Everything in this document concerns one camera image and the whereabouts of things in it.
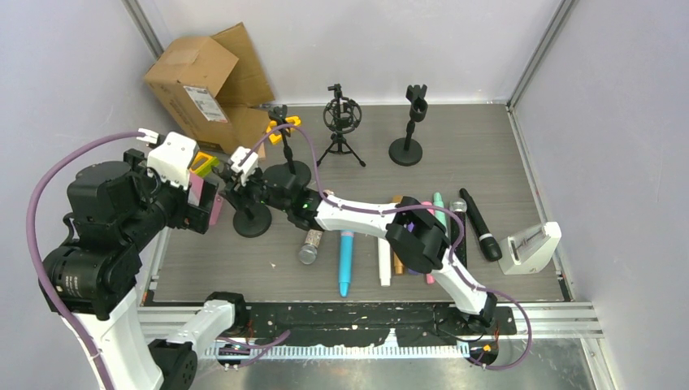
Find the black mic stand front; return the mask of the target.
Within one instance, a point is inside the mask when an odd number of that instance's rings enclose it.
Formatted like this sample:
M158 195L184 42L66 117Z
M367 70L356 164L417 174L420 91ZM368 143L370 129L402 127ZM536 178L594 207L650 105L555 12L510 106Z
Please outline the black mic stand front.
M245 186L232 174L230 165L222 163L213 171L222 181L223 188L219 195L234 209L232 224L236 232L243 237L254 238L265 233L272 222L268 207L262 203L264 183L262 170L258 168L248 179Z

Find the black mic stand round base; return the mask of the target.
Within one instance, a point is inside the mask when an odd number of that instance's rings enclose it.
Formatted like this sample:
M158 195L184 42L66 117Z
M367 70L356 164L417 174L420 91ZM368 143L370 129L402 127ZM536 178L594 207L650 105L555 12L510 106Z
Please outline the black mic stand round base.
M288 107L286 105L271 108L268 111L271 122L267 129L272 130L282 124L293 124L293 122L288 121L287 113ZM294 160L293 150L288 144L291 128L279 130L277 134L280 135L280 141L283 143L283 154L286 162L268 167L264 171L263 179L266 188L273 191L287 191L297 186L305 187L311 180L311 172L305 163Z

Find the glitter microphone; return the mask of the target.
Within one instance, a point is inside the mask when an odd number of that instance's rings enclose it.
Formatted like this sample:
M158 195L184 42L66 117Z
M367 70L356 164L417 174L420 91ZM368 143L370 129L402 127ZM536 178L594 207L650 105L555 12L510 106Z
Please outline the glitter microphone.
M304 243L297 253L297 258L302 264L310 265L315 262L322 237L323 231L311 229L307 232Z

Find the blue toy microphone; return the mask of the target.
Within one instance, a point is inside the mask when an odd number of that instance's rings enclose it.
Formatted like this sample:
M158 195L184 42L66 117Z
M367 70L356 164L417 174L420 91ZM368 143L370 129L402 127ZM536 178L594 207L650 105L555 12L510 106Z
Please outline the blue toy microphone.
M338 284L341 297L349 295L353 268L353 238L353 231L342 230L340 232Z

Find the cardboard box with label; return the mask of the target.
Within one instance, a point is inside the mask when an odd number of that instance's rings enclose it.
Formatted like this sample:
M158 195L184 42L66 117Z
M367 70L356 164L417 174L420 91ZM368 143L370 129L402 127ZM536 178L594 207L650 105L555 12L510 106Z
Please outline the cardboard box with label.
M261 106L275 95L242 23L212 36L174 40L144 82L204 150L250 148L270 122Z

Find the black tripod shock mount stand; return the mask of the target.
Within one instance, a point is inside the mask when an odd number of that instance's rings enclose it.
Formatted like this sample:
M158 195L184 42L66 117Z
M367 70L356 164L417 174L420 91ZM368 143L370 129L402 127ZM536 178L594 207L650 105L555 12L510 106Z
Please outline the black tripod shock mount stand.
M323 109L323 122L331 131L331 144L317 160L317 166L328 154L352 154L362 167L366 163L358 156L346 140L346 135L354 132L362 121L362 109L353 99L343 94L340 84L327 87L334 98Z

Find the white microphone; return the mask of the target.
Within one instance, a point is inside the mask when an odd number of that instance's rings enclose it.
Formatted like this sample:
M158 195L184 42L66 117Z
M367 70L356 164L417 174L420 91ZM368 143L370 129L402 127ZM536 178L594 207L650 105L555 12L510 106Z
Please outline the white microphone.
M378 238L377 251L379 282L382 287L389 287L392 282L392 254L390 244L385 239Z

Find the black mic stand wide clip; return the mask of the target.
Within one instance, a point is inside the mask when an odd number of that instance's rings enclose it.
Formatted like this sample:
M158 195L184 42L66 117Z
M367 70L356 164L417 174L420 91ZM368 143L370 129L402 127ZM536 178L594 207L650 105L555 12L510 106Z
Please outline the black mic stand wide clip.
M397 165L410 167L419 163L423 157L423 148L413 138L413 134L416 124L422 122L427 115L426 94L425 84L410 84L407 87L405 96L410 103L410 108L406 134L405 137L394 140L388 148L390 159Z

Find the gold microphone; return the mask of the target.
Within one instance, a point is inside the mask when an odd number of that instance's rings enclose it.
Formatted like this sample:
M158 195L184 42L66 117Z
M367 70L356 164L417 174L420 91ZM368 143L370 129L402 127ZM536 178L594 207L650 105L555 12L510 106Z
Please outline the gold microphone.
M394 203L399 203L402 199L401 195L395 195L392 197L392 201ZM392 251L392 266L393 266L393 272L394 275L404 275L405 274L405 266L399 259L397 253L395 251Z

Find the pink microphone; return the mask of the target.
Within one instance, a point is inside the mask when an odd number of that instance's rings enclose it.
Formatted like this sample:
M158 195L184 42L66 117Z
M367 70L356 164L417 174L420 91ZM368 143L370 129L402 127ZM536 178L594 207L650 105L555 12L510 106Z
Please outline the pink microphone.
M431 201L422 201L421 204L424 206L433 206ZM433 209L427 209L427 211L431 215L435 215L435 211ZM433 275L431 275L431 274L425 274L425 280L426 280L427 284L434 284L435 283L435 279L434 279Z

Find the purple microphone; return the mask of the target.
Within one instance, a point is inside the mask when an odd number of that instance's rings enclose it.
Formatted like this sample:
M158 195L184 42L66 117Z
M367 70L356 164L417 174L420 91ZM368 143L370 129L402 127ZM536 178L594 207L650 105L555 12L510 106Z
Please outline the purple microphone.
M414 230L414 223L408 223L407 229L409 232L412 232ZM417 271L415 271L409 267L406 267L406 271L409 275L419 275L419 272L417 272Z

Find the black sparkle grille microphone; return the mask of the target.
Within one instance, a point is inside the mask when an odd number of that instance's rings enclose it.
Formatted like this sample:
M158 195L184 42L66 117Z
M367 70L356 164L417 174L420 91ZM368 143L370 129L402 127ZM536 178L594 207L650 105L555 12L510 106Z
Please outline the black sparkle grille microphone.
M467 236L466 211L467 211L467 204L466 204L466 201L460 197L457 200L452 201L449 204L449 209L453 212L454 215L457 216L457 220L451 219L451 221L450 221L450 228L449 228L450 241L452 244L454 244L458 238L461 238L461 240L459 241L459 244L457 245L457 248L454 250L454 253L455 253L458 261L465 268L467 268L467 249L466 249L466 236Z

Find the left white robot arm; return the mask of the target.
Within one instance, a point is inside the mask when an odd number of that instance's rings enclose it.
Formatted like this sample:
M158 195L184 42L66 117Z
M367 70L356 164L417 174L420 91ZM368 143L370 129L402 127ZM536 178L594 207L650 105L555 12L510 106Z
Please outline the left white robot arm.
M235 292L213 292L184 326L147 341L137 312L141 251L165 228L205 233L218 186L205 182L198 204L163 182L144 154L86 167L67 187L68 236L44 259L48 280L89 334L115 389L187 389L198 358L224 332L244 330L249 311Z

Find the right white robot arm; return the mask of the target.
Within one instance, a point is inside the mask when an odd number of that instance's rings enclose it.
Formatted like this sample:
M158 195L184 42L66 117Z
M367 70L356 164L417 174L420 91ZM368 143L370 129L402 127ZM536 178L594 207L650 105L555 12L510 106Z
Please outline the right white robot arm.
M493 323L496 295L477 282L457 257L457 242L444 225L413 197L397 203L348 201L300 184L294 175L270 176L259 168L225 165L216 171L224 182L223 197L243 220L241 227L263 234L275 209L304 231L344 231L386 240L405 267L431 274L453 299L466 323L480 329Z

